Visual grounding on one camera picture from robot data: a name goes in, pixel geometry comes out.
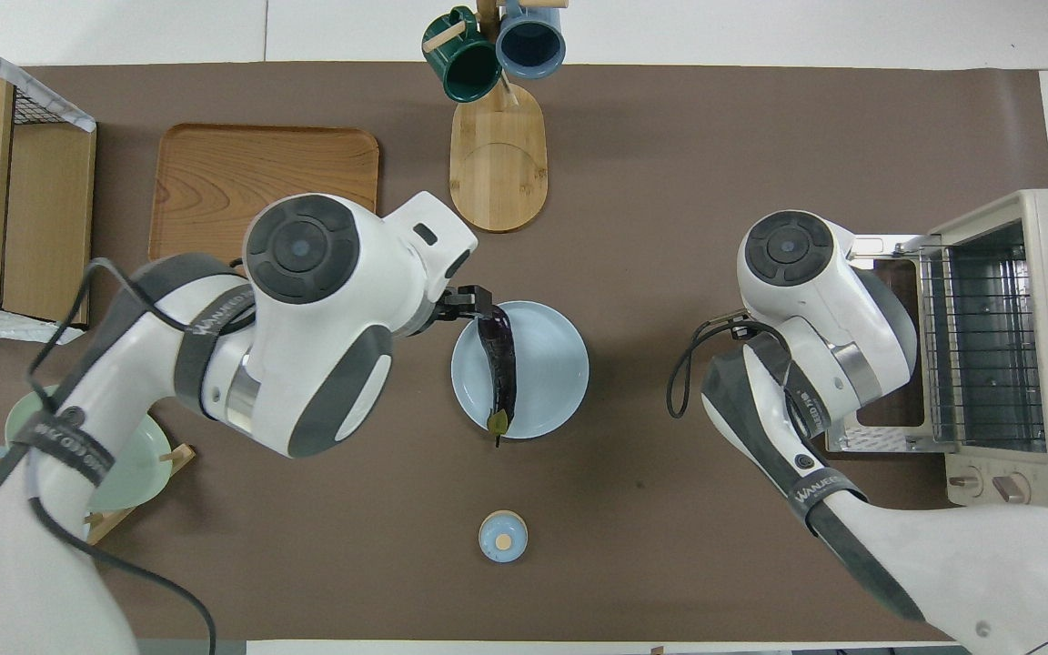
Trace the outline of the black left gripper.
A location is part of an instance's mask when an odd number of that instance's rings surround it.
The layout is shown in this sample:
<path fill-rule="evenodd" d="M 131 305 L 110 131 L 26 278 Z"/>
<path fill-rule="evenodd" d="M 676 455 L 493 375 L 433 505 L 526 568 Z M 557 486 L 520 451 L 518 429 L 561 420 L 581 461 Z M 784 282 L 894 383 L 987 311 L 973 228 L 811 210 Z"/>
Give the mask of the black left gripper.
<path fill-rule="evenodd" d="M 433 318 L 442 322 L 454 322 L 461 318 L 479 322 L 502 322 L 503 309 L 492 302 L 492 293 L 486 287 L 445 287 L 434 304 Z"/>

